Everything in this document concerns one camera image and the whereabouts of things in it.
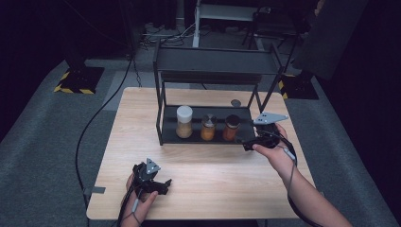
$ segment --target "jar with white lid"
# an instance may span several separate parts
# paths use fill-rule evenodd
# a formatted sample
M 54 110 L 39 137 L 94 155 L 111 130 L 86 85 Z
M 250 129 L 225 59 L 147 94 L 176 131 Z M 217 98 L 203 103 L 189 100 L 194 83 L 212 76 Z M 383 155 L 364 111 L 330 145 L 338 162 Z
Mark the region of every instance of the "jar with white lid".
M 192 108 L 181 106 L 177 109 L 177 135 L 182 138 L 188 138 L 192 134 Z

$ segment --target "vr controller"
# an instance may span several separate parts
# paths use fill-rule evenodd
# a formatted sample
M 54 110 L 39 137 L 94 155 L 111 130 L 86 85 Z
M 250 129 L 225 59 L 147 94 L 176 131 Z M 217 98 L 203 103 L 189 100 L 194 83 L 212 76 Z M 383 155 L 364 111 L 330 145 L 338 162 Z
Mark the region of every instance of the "vr controller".
M 243 141 L 242 146 L 246 151 L 253 150 L 254 144 L 261 145 L 266 148 L 274 148 L 282 139 L 282 136 L 274 124 L 277 121 L 288 119 L 287 115 L 275 113 L 261 113 L 253 122 L 257 136 L 248 141 Z
M 136 195 L 139 195 L 140 191 L 151 193 L 157 191 L 159 195 L 167 194 L 168 187 L 171 185 L 171 179 L 165 183 L 154 182 L 153 179 L 161 168 L 156 165 L 153 161 L 147 158 L 147 163 L 141 163 L 140 165 L 133 166 L 133 186 L 135 188 Z

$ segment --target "right hand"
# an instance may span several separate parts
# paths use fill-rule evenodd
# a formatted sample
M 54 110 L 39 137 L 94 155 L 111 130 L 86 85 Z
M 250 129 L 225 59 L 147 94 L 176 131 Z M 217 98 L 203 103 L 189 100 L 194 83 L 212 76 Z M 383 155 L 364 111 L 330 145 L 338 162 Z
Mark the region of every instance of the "right hand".
M 129 176 L 129 178 L 127 179 L 127 183 L 126 183 L 127 190 L 129 190 L 129 188 L 131 186 L 133 177 L 134 177 L 134 175 L 132 173 Z M 158 192 L 154 191 L 154 192 L 150 193 L 145 200 L 142 200 L 142 198 L 139 198 L 139 204 L 135 211 L 135 216 L 136 216 L 136 218 L 138 218 L 138 221 L 140 223 L 142 223 L 145 220 L 145 218 L 147 217 L 150 206 L 156 200 L 157 195 L 158 195 Z M 136 219 L 133 219 L 133 216 L 130 215 L 133 203 L 136 200 L 136 198 L 137 198 L 137 196 L 136 196 L 135 191 L 132 191 L 131 196 L 130 196 L 131 202 L 129 202 L 129 205 L 126 207 L 126 211 L 124 213 L 124 217 L 129 217 L 122 222 L 122 226 L 124 226 L 124 227 L 125 226 L 141 226 L 140 223 L 138 223 L 138 221 L 136 221 Z
M 287 133 L 284 128 L 275 123 L 279 132 L 287 139 Z M 265 148 L 261 145 L 253 145 L 253 149 L 268 158 L 271 166 L 283 177 L 288 177 L 291 174 L 293 162 L 283 151 L 287 148 L 286 144 L 280 140 L 280 143 L 275 148 Z

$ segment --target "black metal shelf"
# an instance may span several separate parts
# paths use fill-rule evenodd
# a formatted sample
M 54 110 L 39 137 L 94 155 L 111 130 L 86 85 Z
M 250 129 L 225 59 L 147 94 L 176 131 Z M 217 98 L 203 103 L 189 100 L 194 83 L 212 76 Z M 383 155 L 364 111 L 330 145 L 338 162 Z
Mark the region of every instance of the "black metal shelf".
M 248 139 L 253 135 L 253 126 L 250 124 L 252 121 L 251 112 L 246 107 L 200 107 L 191 106 L 193 110 L 192 115 L 192 134 L 188 138 L 182 139 L 176 133 L 177 128 L 177 109 L 180 106 L 165 106 L 165 114 L 163 118 L 162 140 L 168 144 L 234 144 L 235 141 L 226 141 L 223 139 L 222 134 L 225 126 L 224 119 L 230 115 L 235 114 L 239 116 L 240 127 L 236 136 L 238 138 Z M 204 115 L 213 113 L 218 119 L 216 126 L 215 136 L 211 141 L 204 141 L 201 138 L 201 119 Z
M 262 112 L 283 70 L 284 66 L 280 62 L 274 45 L 270 47 L 270 51 L 259 51 L 161 46 L 158 42 L 153 57 L 153 71 L 159 105 L 156 128 L 160 145 L 163 143 L 233 143 L 222 138 L 224 119 L 230 114 L 237 114 L 243 123 L 237 136 L 243 135 L 246 138 L 246 135 L 254 134 L 253 127 L 249 124 L 252 120 L 249 109 L 253 99 L 256 97 L 259 111 Z M 275 75 L 275 78 L 262 103 L 257 88 L 262 76 L 265 75 Z M 191 106 L 194 112 L 193 133 L 189 138 L 182 139 L 175 132 L 178 106 L 167 105 L 166 82 L 253 85 L 253 92 L 246 107 Z M 217 131 L 212 141 L 201 139 L 201 118 L 205 114 L 213 114 L 218 118 Z

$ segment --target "glass jar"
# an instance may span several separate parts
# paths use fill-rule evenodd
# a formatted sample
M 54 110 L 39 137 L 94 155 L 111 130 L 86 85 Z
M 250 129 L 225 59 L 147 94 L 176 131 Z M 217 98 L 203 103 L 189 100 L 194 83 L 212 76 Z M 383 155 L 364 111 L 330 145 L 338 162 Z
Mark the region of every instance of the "glass jar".
M 200 137 L 205 141 L 210 141 L 215 136 L 216 117 L 212 114 L 205 115 L 201 120 Z
M 225 123 L 226 125 L 223 131 L 223 139 L 226 141 L 234 141 L 239 127 L 239 116 L 231 114 L 227 116 Z
M 192 108 L 189 106 L 181 106 L 177 109 L 176 133 L 182 139 L 192 134 Z

